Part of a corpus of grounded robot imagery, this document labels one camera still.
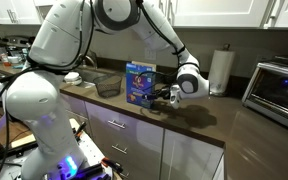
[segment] paper towel roll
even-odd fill
[[[212,95],[224,95],[234,57],[234,51],[214,51],[211,70],[208,76]]]

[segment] backsplash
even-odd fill
[[[0,36],[24,35],[36,36],[40,26],[0,25]],[[209,72],[214,50],[230,43],[236,51],[232,75],[251,77],[257,58],[270,58],[277,54],[288,54],[288,31],[285,30],[216,30],[216,29],[176,29],[191,54],[200,61],[201,70]],[[145,45],[131,30],[117,35],[94,33],[91,49],[97,56],[134,60],[161,66],[176,67],[176,58],[169,52],[157,52],[156,60],[144,58]]]

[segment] blue cereal box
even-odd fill
[[[143,99],[142,96],[154,91],[154,87],[152,87],[154,85],[154,75],[153,73],[147,73],[138,78],[138,75],[144,71],[155,71],[155,69],[145,65],[126,64],[126,100],[132,104],[152,108],[153,101]]]

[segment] white robot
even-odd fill
[[[22,166],[23,180],[45,175],[52,180],[75,176],[85,157],[70,133],[68,117],[60,103],[59,86],[64,78],[61,74],[76,67],[78,57],[88,50],[87,42],[94,29],[115,34],[128,28],[151,49],[169,48],[178,57],[177,83],[170,88],[174,108],[179,107],[181,99],[208,95],[209,82],[200,76],[199,62],[151,1],[57,1],[41,26],[23,69],[40,66],[42,70],[19,76],[4,93],[7,111],[29,126],[38,144]]]

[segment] black basket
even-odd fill
[[[99,96],[109,98],[121,92],[122,77],[118,75],[105,75],[94,79]]]

